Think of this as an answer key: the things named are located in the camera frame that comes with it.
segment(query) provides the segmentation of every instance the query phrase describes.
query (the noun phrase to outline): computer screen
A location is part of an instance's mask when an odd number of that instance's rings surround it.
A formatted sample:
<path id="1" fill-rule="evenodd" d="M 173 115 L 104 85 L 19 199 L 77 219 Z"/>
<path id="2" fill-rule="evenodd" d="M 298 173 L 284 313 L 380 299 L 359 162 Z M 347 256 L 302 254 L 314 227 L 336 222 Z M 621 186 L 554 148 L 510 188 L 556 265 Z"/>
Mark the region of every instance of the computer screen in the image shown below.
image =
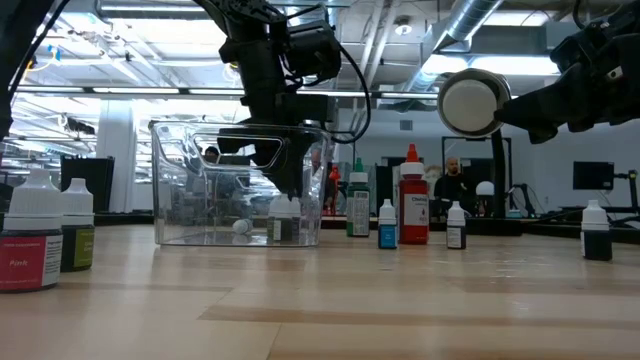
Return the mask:
<path id="1" fill-rule="evenodd" d="M 613 163 L 573 162 L 574 190 L 613 190 Z"/>

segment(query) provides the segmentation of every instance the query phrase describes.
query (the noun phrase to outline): red bottle cap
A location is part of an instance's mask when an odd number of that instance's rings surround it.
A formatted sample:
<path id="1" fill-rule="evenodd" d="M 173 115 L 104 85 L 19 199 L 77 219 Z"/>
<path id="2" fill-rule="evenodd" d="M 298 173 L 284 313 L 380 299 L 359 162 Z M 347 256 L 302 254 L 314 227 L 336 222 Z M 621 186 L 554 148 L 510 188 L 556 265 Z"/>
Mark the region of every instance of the red bottle cap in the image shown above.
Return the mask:
<path id="1" fill-rule="evenodd" d="M 329 179 L 331 180 L 340 180 L 340 172 L 338 171 L 338 165 L 333 165 L 333 169 L 331 170 L 331 174 L 329 174 Z"/>
<path id="2" fill-rule="evenodd" d="M 409 144 L 409 151 L 407 152 L 406 162 L 420 162 L 415 144 Z"/>
<path id="3" fill-rule="evenodd" d="M 400 164 L 400 175 L 424 175 L 424 165 L 420 162 L 415 144 L 409 144 L 407 160 Z"/>

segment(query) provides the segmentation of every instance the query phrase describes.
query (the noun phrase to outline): olive green label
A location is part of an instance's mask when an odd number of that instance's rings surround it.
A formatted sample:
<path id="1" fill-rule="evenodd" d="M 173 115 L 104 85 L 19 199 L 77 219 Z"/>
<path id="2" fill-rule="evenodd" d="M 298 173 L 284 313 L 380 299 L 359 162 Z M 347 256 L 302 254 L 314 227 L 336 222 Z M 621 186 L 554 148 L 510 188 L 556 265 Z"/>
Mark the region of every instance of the olive green label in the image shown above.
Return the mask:
<path id="1" fill-rule="evenodd" d="M 76 254 L 73 266 L 88 266 L 93 262 L 93 229 L 76 230 Z"/>

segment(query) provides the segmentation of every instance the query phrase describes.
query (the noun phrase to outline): bottle label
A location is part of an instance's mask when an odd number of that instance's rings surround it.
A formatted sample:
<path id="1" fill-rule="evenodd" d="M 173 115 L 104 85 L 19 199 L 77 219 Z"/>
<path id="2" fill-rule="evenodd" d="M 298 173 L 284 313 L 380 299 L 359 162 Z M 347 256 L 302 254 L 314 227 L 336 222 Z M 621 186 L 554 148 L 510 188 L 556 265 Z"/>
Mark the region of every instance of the bottle label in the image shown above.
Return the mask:
<path id="1" fill-rule="evenodd" d="M 580 233 L 582 256 L 587 260 L 609 261 L 613 257 L 611 233 L 606 230 L 584 230 Z"/>
<path id="2" fill-rule="evenodd" d="M 378 228 L 378 246 L 381 249 L 395 249 L 398 247 L 398 237 L 396 236 L 396 226 L 380 225 Z"/>
<path id="3" fill-rule="evenodd" d="M 351 201 L 353 235 L 369 235 L 369 192 L 355 191 Z"/>
<path id="4" fill-rule="evenodd" d="M 0 238 L 0 290 L 29 290 L 60 278 L 62 235 Z"/>
<path id="5" fill-rule="evenodd" d="M 89 266 L 93 262 L 93 229 L 80 229 L 76 231 L 76 251 L 73 257 L 73 266 Z"/>
<path id="6" fill-rule="evenodd" d="M 273 221 L 273 241 L 282 240 L 282 221 Z"/>
<path id="7" fill-rule="evenodd" d="M 404 195 L 404 225 L 429 226 L 429 197 L 420 194 Z"/>
<path id="8" fill-rule="evenodd" d="M 462 228 L 447 226 L 447 247 L 462 248 Z"/>

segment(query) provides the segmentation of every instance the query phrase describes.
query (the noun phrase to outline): green bottle cap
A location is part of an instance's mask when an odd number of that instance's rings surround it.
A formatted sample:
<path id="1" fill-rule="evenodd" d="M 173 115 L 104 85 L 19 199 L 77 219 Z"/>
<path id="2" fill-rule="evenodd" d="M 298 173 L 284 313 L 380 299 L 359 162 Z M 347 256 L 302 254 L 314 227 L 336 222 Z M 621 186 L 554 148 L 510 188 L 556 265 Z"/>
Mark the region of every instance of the green bottle cap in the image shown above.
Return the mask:
<path id="1" fill-rule="evenodd" d="M 364 172 L 364 166 L 362 165 L 362 159 L 361 158 L 357 158 L 356 159 L 356 166 L 354 167 L 353 171 L 355 171 L 355 172 Z"/>

